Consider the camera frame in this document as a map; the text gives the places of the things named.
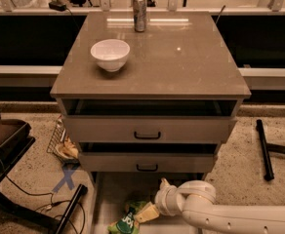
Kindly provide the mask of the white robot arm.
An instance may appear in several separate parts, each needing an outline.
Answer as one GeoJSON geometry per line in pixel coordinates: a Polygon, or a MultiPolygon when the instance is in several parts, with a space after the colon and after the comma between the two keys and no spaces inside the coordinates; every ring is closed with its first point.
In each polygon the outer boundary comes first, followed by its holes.
{"type": "Polygon", "coordinates": [[[136,215],[139,223],[180,215],[190,226],[226,234],[285,234],[285,206],[216,205],[216,189],[202,180],[176,187],[161,179],[154,203],[136,215]]]}

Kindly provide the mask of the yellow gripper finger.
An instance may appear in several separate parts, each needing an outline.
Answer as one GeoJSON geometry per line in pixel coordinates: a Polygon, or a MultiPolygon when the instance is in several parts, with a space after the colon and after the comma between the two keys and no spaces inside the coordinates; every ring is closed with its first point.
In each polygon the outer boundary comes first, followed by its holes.
{"type": "Polygon", "coordinates": [[[150,220],[154,220],[160,216],[160,212],[154,204],[148,202],[137,214],[135,214],[135,220],[138,223],[145,223],[150,220]]]}

